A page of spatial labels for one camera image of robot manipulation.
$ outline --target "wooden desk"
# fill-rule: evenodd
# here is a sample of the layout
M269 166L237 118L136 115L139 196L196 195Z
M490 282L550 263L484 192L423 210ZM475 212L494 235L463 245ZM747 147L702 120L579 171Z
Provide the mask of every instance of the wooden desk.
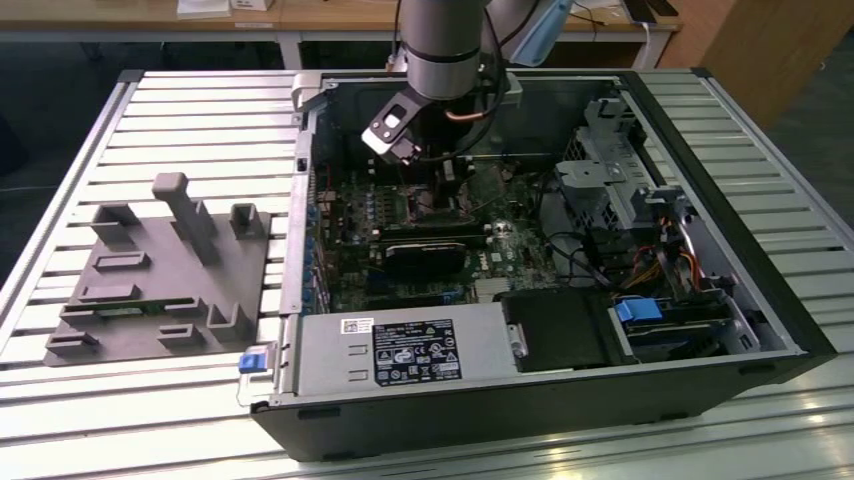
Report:
M279 44L287 68L303 68L299 44L304 41L391 41L395 4L396 0L284 0ZM586 17L588 13L582 11L578 15ZM592 18L606 24L596 26L595 41L646 44L632 66L655 68L670 35L680 28L678 18L660 17L648 39L643 28L630 23L622 8L594 9ZM570 17L558 41L592 40L590 21Z
M233 10L231 17L179 20L177 0L0 0L0 41L12 42L277 42L284 65L303 68L303 41L390 41L396 0L276 0L269 10ZM654 68L675 18L650 30L632 25L622 8L596 9L587 20L570 17L560 42L644 44L635 68ZM379 65L364 65L366 68Z
M770 127L854 23L851 0L670 0L684 28L662 67L706 67Z
M0 41L276 42L283 3L179 20L177 0L0 0Z

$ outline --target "blue latch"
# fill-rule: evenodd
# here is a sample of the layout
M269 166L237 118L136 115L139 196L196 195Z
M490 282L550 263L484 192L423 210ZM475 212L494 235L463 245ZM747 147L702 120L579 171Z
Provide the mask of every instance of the blue latch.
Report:
M244 353L240 356L240 373L260 373L267 371L267 353Z
M662 319L662 310L654 298L628 298L615 307L620 322L644 322Z

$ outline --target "sticker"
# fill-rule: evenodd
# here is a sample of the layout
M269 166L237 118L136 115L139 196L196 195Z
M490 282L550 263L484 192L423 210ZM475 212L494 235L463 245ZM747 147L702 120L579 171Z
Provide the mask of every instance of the sticker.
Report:
M372 318L344 318L341 319L341 335L348 333L371 333L372 326Z
M235 28L272 28L272 23L235 23Z
M454 321L374 325L374 364L380 387L462 379Z

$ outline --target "floor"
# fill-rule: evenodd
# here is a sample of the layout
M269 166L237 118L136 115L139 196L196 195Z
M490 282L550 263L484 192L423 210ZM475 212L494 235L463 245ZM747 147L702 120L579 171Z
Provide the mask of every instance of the floor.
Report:
M376 60L384 50L327 45L305 52L307 63L336 64L347 58ZM0 175L0 282L5 279L39 222L41 212L73 161L119 72L147 70L280 68L275 45L104 44L91 60L76 44L0 44L0 117L29 153L15 172ZM789 159L825 198L854 224L854 35L849 35L817 72L811 84L768 132ZM0 146L0 171L3 170Z

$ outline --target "electronic component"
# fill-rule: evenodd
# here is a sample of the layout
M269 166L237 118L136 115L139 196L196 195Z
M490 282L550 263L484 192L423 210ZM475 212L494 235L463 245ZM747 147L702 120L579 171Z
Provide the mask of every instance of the electronic component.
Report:
M511 285L507 277L480 278L475 280L478 303L494 302L495 295L508 292L510 289Z
M328 152L319 155L344 165L331 218L352 234L327 245L331 313L288 317L279 347L299 348L283 349L277 390L253 405L291 458L682 418L829 358L821 345L817 356L802 348L821 339L809 314L797 328L780 323L799 315L798 299L774 266L762 267L760 247L743 248L750 233L690 145L678 134L659 144L674 130L666 122L655 136L638 133L664 118L660 106L632 86L635 74L619 88L614 75L530 75L519 109L460 159L459 189L446 178L436 190L419 162L380 166L374 157L368 168L355 138L331 145L359 128L358 111L396 91L394 79L341 82L324 90L323 108L304 112L311 138L328 139L311 140L312 156ZM458 133L435 138L444 147L431 154L452 151ZM643 161L644 148L666 157L679 186L662 180L664 163ZM536 155L550 158L542 168L527 163ZM712 223L738 241L711 235ZM336 238L336 221L331 229ZM299 233L291 225L288 238ZM739 279L728 294L706 274ZM447 433L463 430L463 440Z
M520 372L634 363L619 351L608 295L592 289L522 290L500 296L504 319L524 338Z
M422 277L458 273L466 264L466 245L432 243L396 245L386 249L383 270L396 277Z
M662 311L654 298L628 298L616 304L620 322L646 322L662 319Z

